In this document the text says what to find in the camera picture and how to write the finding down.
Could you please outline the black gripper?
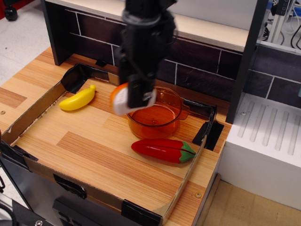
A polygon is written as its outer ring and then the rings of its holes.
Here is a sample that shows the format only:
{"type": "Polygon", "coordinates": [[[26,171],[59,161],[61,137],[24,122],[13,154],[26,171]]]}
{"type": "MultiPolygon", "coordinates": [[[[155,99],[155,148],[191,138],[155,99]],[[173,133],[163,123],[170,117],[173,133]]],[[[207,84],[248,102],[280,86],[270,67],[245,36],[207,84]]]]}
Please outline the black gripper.
{"type": "Polygon", "coordinates": [[[155,78],[159,65],[171,52],[176,25],[172,14],[165,10],[152,18],[122,12],[126,23],[121,32],[119,83],[128,82],[129,108],[144,108],[155,102],[155,78]]]}

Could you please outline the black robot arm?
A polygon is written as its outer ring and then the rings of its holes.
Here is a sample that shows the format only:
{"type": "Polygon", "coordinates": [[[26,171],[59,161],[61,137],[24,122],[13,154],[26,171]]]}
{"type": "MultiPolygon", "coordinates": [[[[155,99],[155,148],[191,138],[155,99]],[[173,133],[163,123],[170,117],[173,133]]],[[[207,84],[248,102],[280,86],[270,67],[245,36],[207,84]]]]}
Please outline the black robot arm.
{"type": "Polygon", "coordinates": [[[127,84],[125,104],[146,107],[154,100],[159,66],[171,52],[176,25],[168,8],[174,0],[127,0],[122,11],[125,29],[116,50],[119,82],[127,84]]]}

